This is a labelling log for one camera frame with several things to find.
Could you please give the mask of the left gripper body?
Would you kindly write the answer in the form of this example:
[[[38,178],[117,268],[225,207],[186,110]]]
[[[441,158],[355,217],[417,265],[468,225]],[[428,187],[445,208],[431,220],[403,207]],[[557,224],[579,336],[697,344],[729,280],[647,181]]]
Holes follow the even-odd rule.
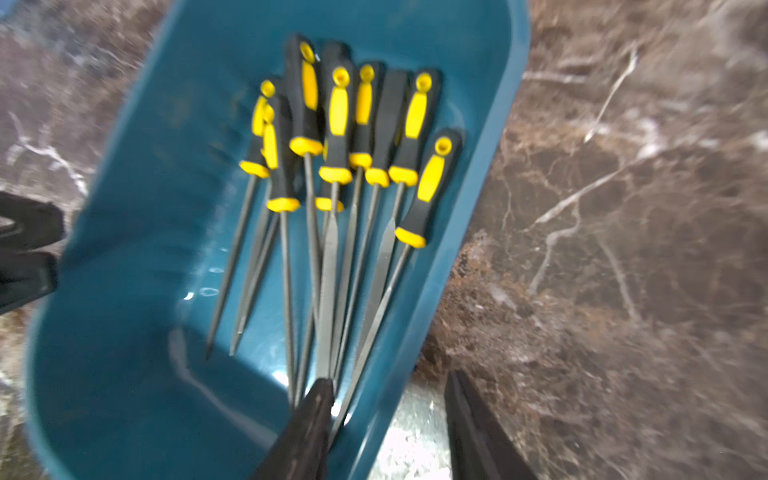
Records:
[[[3,192],[1,312],[20,308],[56,290],[57,259],[42,249],[65,236],[64,213],[54,204]]]

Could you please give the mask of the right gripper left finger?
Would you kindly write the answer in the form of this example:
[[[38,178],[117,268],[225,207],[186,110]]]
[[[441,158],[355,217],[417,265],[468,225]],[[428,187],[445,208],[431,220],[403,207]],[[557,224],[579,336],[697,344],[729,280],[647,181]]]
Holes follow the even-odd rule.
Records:
[[[315,381],[250,479],[326,479],[334,386]]]

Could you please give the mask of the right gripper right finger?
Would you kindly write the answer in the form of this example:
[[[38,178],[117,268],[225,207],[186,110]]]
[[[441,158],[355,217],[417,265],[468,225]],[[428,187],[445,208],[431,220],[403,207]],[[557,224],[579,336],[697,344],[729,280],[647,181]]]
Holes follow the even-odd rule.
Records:
[[[536,477],[465,371],[448,374],[444,398],[454,479]]]

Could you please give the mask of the teal plastic storage box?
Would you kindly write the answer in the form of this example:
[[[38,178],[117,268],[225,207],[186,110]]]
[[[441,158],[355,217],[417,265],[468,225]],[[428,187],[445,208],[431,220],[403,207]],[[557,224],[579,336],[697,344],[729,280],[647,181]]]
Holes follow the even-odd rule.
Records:
[[[300,33],[357,61],[434,67],[433,123],[464,137],[427,244],[402,270],[346,422],[332,479],[375,462],[463,243],[530,46],[524,1],[180,1],[112,134],[27,354],[27,424],[66,479],[245,479],[287,423],[282,259],[230,356],[235,307],[205,337],[247,177],[259,82]]]

